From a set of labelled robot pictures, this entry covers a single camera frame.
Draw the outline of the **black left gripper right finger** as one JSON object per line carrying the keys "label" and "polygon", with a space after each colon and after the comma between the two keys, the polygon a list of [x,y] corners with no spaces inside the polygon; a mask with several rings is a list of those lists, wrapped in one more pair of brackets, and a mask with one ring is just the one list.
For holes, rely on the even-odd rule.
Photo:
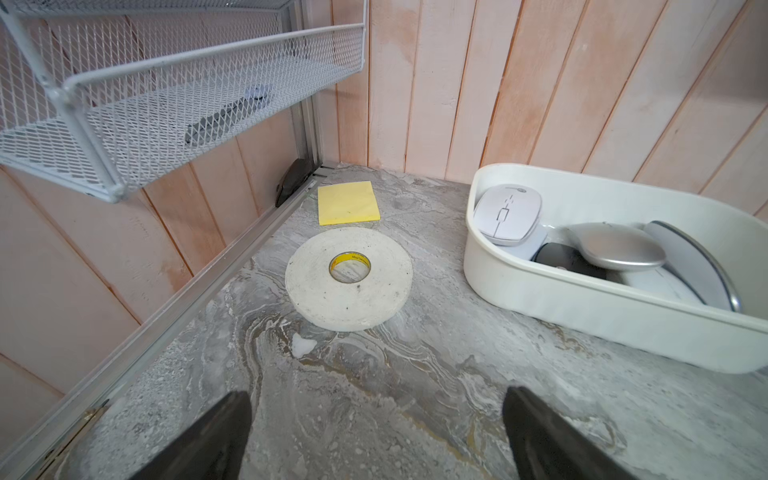
{"label": "black left gripper right finger", "polygon": [[633,477],[524,386],[507,389],[502,419],[522,479]]}

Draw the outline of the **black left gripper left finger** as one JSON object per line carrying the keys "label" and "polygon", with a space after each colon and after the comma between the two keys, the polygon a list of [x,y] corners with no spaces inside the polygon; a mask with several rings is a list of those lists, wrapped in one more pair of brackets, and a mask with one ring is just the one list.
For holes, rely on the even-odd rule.
{"label": "black left gripper left finger", "polygon": [[252,426],[247,392],[225,395],[141,470],[135,479],[237,479]]}

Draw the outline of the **white plastic storage box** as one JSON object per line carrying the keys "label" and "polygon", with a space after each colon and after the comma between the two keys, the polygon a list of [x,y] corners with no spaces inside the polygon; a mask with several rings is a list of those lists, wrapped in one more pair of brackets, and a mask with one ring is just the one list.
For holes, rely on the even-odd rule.
{"label": "white plastic storage box", "polygon": [[750,373],[767,364],[767,226],[719,201],[685,192],[523,164],[479,169],[467,204],[516,184],[543,199],[544,225],[639,226],[653,220],[692,236],[722,265],[740,312],[666,299],[642,290],[516,258],[468,229],[464,274],[489,303],[708,370]]}

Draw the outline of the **silver computer mouse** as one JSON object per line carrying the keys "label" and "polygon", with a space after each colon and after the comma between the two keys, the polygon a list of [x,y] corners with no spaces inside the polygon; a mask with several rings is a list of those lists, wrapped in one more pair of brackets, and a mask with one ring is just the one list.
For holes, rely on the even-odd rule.
{"label": "silver computer mouse", "polygon": [[644,231],[613,223],[580,223],[565,232],[591,264],[615,271],[644,271],[662,267],[667,255],[660,243]]}

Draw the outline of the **white silver mouse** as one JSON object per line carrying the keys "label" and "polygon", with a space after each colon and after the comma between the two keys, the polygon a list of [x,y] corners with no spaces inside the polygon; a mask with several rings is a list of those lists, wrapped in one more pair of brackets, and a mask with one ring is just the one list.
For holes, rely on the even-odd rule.
{"label": "white silver mouse", "polygon": [[725,269],[698,241],[659,220],[646,224],[643,231],[665,250],[666,263],[653,270],[612,271],[608,280],[673,301],[742,311]]}

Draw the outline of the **white computer mouse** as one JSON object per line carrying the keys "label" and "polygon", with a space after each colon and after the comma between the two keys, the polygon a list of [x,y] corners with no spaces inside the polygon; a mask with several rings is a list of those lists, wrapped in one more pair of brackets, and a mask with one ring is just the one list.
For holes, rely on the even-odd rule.
{"label": "white computer mouse", "polygon": [[477,202],[472,219],[477,229],[493,244],[517,246],[538,224],[543,200],[529,187],[515,184],[488,189]]}

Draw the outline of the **white tape roll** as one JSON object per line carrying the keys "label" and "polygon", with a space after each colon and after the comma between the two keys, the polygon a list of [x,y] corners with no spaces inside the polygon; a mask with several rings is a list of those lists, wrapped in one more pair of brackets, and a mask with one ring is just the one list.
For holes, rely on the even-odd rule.
{"label": "white tape roll", "polygon": [[335,332],[376,327],[405,305],[414,269],[406,250],[373,229],[320,233],[288,261],[285,287],[296,311]]}

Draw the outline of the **yellow sticky note pad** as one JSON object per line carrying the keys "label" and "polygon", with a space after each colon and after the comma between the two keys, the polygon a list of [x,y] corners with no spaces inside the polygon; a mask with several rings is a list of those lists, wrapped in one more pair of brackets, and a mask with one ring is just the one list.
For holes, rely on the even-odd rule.
{"label": "yellow sticky note pad", "polygon": [[348,182],[318,188],[320,226],[379,221],[381,214],[370,181]]}

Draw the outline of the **black corner bracket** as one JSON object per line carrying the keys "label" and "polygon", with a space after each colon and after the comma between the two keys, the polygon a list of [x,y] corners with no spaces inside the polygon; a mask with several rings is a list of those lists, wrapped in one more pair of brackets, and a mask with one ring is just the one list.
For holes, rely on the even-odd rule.
{"label": "black corner bracket", "polygon": [[317,169],[311,159],[297,158],[282,176],[277,185],[275,207],[284,204]]}

